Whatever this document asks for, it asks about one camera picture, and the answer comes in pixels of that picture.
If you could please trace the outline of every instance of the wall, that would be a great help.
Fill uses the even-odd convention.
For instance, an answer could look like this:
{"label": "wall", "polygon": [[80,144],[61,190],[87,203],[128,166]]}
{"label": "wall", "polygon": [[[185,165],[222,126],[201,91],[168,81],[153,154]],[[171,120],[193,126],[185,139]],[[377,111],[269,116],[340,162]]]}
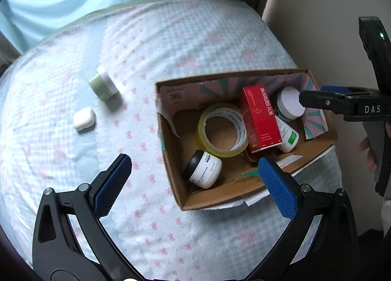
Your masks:
{"label": "wall", "polygon": [[[269,0],[263,18],[297,65],[309,68],[319,84],[377,88],[358,35],[358,17],[372,15],[391,34],[391,0]],[[365,131],[361,123],[334,118],[343,185],[357,230],[360,234],[369,228],[382,229],[381,198],[366,168],[366,153],[356,150]]]}

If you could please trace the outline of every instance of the checkered pattern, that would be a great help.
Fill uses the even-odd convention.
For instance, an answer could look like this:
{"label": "checkered pattern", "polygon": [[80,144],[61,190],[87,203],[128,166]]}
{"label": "checkered pattern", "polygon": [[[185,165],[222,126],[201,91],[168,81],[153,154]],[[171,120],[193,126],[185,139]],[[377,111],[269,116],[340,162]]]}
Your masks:
{"label": "checkered pattern", "polygon": [[[87,84],[98,64],[121,92],[122,103],[111,104],[116,110],[100,102]],[[101,222],[128,260],[149,279],[243,278],[271,249],[288,220],[271,197],[251,207],[179,209],[162,160],[154,83],[294,66],[261,18],[245,3],[231,0],[121,7],[46,40],[0,81],[2,227],[17,236],[14,244],[30,259],[44,188],[75,189],[123,152],[132,158],[132,175]],[[79,135],[71,127],[72,115],[88,106],[95,110],[97,125],[94,132]],[[334,191],[341,185],[335,152],[296,179]],[[308,238],[314,235],[311,229]],[[91,257],[80,228],[75,231]]]}

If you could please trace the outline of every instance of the finger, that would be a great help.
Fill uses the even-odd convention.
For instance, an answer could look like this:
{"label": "finger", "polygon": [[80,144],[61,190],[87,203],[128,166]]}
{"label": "finger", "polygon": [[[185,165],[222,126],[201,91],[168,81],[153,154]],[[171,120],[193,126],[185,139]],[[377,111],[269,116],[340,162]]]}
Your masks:
{"label": "finger", "polygon": [[366,137],[363,141],[360,142],[360,144],[357,147],[357,150],[358,150],[358,152],[362,152],[370,147],[371,147],[371,144],[369,143],[368,137]]}
{"label": "finger", "polygon": [[377,164],[375,162],[375,156],[373,154],[372,149],[368,150],[367,165],[368,165],[369,171],[374,172],[377,170]]}
{"label": "finger", "polygon": [[386,130],[389,137],[391,137],[391,122],[386,121]]}

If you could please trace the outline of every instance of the red box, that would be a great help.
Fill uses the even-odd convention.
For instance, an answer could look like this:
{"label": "red box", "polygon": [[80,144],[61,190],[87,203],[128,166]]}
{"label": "red box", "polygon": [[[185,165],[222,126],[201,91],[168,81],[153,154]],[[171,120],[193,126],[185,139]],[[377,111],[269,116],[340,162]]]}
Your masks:
{"label": "red box", "polygon": [[282,142],[265,86],[243,88],[241,111],[252,153]]}

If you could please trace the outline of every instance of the clear packing tape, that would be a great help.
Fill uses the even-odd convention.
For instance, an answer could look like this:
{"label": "clear packing tape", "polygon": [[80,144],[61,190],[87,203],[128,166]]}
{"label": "clear packing tape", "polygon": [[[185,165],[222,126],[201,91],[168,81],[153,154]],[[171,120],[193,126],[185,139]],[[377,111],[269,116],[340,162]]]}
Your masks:
{"label": "clear packing tape", "polygon": [[[230,150],[216,148],[208,140],[205,132],[206,121],[212,117],[223,117],[228,119],[236,129],[236,141]],[[197,126],[196,144],[204,151],[217,157],[233,157],[243,152],[248,145],[247,132],[240,109],[231,104],[215,104],[207,107],[202,113]]]}

